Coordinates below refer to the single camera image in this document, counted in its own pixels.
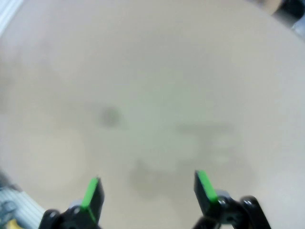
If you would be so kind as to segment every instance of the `beige tabletop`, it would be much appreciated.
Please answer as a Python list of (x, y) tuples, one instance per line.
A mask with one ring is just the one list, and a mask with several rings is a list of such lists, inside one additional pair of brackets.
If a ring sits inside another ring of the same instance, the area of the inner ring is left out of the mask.
[(242, 0), (29, 0), (0, 41), (0, 165), (44, 208), (190, 229), (195, 169), (303, 228), (305, 44)]

